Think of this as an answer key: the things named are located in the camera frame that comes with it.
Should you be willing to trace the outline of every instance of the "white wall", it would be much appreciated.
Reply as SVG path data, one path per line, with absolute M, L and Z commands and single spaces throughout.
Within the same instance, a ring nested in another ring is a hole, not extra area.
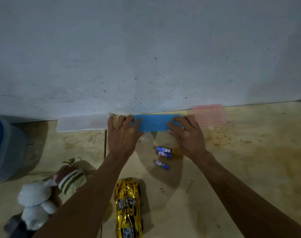
M 0 0 L 0 114 L 301 99 L 301 0 Z

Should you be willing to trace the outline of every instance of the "gold toy car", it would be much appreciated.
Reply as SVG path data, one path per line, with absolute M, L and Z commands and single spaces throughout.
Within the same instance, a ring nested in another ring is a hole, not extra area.
M 114 191 L 116 201 L 116 236 L 141 238 L 143 221 L 140 217 L 140 189 L 133 178 L 120 180 Z

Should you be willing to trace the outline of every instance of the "pink plastic lid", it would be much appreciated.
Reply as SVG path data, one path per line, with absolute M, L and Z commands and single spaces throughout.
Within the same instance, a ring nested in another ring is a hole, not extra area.
M 226 124 L 228 121 L 227 114 L 222 104 L 194 106 L 193 115 L 199 126 Z

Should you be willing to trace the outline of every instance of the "stuffed animal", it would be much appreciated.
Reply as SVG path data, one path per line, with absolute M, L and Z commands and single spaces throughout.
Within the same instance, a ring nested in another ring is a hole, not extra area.
M 27 230 L 38 230 L 54 214 L 57 207 L 48 200 L 51 196 L 52 180 L 35 181 L 24 185 L 18 195 L 18 202 L 25 206 L 21 219 L 26 223 Z
M 64 162 L 68 165 L 62 166 L 57 174 L 52 177 L 52 180 L 55 181 L 67 198 L 70 198 L 87 181 L 83 169 L 76 168 L 73 165 L 74 160 L 73 158 Z

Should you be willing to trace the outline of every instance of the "container with blue lid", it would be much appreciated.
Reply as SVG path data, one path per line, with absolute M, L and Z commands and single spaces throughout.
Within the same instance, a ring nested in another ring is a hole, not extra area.
M 0 118 L 0 183 L 12 177 L 21 166 L 26 142 L 21 129 Z

